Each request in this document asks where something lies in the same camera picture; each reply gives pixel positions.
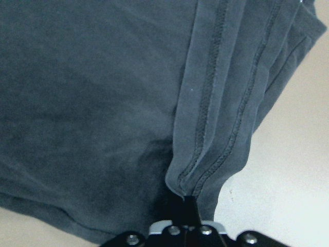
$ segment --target white surface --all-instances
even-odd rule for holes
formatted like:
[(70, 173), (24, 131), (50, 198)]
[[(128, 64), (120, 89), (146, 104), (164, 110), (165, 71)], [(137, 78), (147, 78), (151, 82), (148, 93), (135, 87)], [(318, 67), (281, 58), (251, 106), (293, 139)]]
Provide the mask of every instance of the white surface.
[[(329, 26), (329, 1), (317, 0)], [(329, 242), (329, 32), (320, 38), (255, 132), (248, 163), (224, 185), (215, 220), (234, 238), (256, 230), (295, 247)], [(0, 246), (93, 247), (0, 208)]]

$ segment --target metal screw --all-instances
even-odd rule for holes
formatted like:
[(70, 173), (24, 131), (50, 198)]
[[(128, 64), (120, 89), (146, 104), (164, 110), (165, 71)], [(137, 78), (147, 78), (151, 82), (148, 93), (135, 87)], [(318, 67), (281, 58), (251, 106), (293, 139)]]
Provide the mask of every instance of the metal screw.
[(257, 238), (253, 234), (247, 233), (246, 235), (243, 236), (243, 238), (246, 241), (246, 243), (250, 243), (250, 244), (257, 243)]
[(136, 245), (139, 243), (139, 238), (137, 235), (129, 235), (127, 237), (127, 244), (129, 245)]
[(212, 233), (211, 228), (206, 225), (201, 226), (200, 230), (203, 235), (210, 235)]
[(180, 234), (180, 229), (174, 225), (170, 226), (168, 228), (168, 231), (171, 235), (174, 235), (174, 236)]

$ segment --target dark gray garment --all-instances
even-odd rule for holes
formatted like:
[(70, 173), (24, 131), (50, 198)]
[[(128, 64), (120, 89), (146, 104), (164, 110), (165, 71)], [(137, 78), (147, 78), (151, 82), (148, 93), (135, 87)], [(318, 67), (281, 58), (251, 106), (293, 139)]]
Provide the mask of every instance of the dark gray garment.
[(213, 220), (324, 33), (312, 1), (1, 1), (0, 206), (95, 243)]

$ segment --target silver bolt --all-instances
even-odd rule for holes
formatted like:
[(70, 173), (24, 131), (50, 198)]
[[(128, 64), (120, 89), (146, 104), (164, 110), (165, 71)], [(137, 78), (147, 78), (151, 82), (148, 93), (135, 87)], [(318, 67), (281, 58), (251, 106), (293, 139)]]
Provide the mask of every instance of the silver bolt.
[(246, 235), (243, 236), (243, 238), (246, 241), (246, 243), (250, 243), (250, 244), (257, 243), (257, 238), (253, 234), (247, 233)]
[(168, 231), (171, 235), (174, 235), (174, 236), (180, 234), (180, 229), (174, 225), (170, 226), (168, 228)]
[(139, 238), (137, 235), (129, 235), (127, 237), (127, 244), (129, 245), (136, 245), (139, 243)]
[(210, 235), (212, 233), (211, 228), (206, 225), (201, 226), (200, 230), (203, 235)]

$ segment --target table surface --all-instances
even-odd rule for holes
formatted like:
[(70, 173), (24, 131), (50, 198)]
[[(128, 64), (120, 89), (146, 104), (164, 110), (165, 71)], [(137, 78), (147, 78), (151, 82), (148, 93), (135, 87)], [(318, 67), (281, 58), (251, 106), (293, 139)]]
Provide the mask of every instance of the table surface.
[[(329, 27), (329, 1), (317, 0)], [(329, 246), (329, 31), (316, 43), (252, 137), (246, 167), (221, 190), (215, 221), (235, 238), (255, 230), (295, 247)], [(0, 246), (94, 247), (0, 208)]]

